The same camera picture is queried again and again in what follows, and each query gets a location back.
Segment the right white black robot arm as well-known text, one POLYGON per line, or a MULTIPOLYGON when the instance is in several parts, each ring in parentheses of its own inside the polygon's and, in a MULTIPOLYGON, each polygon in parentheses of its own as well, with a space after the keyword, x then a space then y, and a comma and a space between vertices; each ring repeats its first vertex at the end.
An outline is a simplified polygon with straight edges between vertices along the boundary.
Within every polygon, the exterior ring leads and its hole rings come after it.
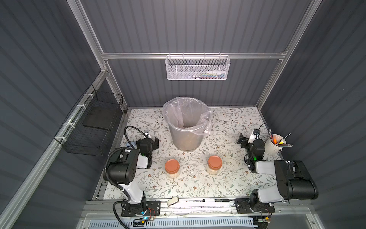
POLYGON ((318 188, 302 161, 264 160, 265 142, 256 134, 250 138, 240 134, 237 144, 246 150, 245 163, 249 171, 275 177, 273 186, 252 191, 246 205, 252 212, 273 213, 274 203, 318 198, 318 188))

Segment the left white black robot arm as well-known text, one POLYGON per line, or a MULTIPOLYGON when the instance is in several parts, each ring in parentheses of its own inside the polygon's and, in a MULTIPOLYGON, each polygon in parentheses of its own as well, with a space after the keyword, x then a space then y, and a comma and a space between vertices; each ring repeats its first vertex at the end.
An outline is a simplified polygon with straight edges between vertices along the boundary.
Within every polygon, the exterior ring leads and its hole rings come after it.
POLYGON ((134 180, 137 170, 150 169, 153 151, 159 148, 158 138, 142 138, 128 142, 126 146, 116 148, 107 158, 103 178, 126 196, 129 204, 141 204, 144 192, 134 180))

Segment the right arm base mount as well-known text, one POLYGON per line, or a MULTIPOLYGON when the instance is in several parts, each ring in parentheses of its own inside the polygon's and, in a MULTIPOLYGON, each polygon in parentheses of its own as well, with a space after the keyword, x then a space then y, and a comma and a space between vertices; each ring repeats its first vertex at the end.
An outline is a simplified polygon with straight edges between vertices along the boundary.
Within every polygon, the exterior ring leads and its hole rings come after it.
POLYGON ((250 198, 237 198, 234 200, 234 207, 238 214, 249 213, 275 213, 275 208, 270 203, 262 203, 258 200, 252 200, 250 198))

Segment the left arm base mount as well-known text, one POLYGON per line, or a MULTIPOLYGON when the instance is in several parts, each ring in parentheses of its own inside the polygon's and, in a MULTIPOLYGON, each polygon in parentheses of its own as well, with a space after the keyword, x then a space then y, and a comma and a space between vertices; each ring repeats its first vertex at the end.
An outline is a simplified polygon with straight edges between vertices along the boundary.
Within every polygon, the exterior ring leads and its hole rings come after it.
POLYGON ((122 204, 122 217, 149 217, 159 216, 161 210, 160 201, 147 201, 140 204, 122 204))

